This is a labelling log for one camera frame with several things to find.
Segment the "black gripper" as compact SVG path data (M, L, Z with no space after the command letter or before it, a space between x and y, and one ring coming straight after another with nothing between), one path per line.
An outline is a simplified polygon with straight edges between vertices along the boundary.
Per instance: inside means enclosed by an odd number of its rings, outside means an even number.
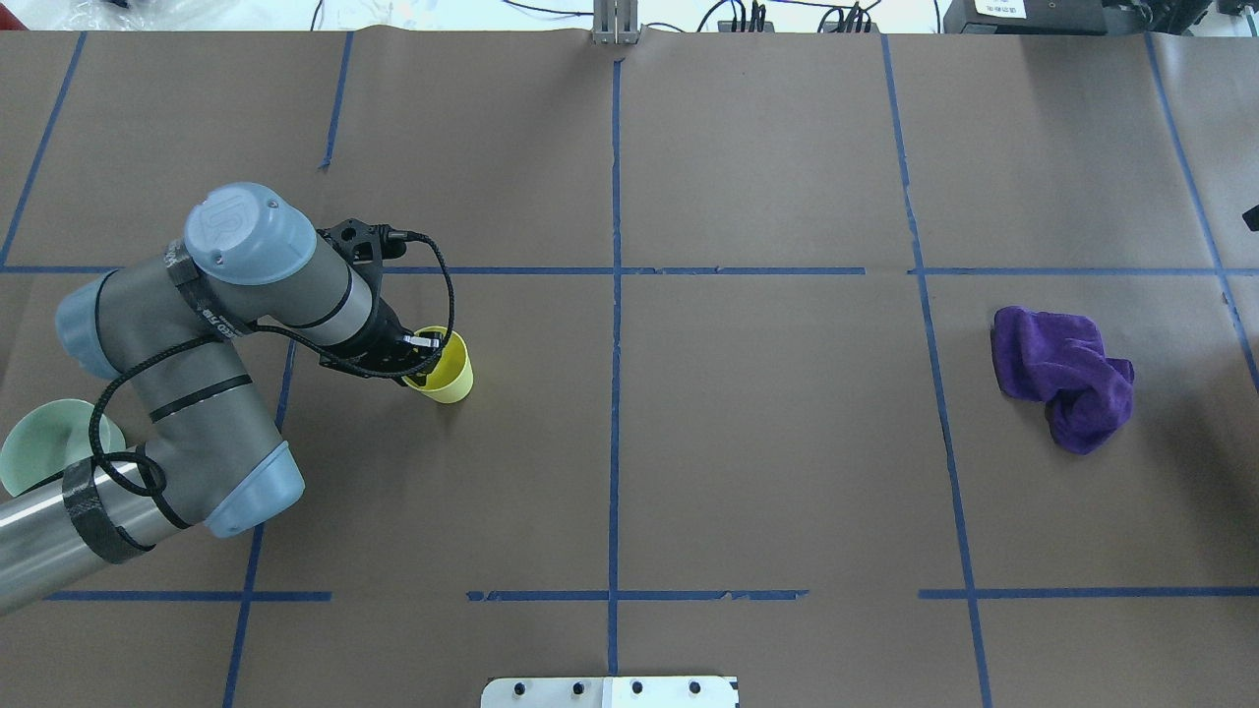
M403 372L418 367L419 355L438 355L444 349L443 334L412 334L397 319L384 300L378 300L361 331L349 341L324 345L337 360L375 372Z

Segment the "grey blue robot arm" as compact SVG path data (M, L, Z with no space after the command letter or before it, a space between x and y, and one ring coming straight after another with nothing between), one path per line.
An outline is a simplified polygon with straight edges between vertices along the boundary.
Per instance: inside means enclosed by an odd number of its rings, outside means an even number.
M383 265L436 239L350 218L330 228L274 189L219 186L162 254L94 278L55 312L104 389L89 452L3 505L3 614L201 525L228 538L287 510L305 481L235 341L273 334L361 380L424 380L449 335L405 328Z

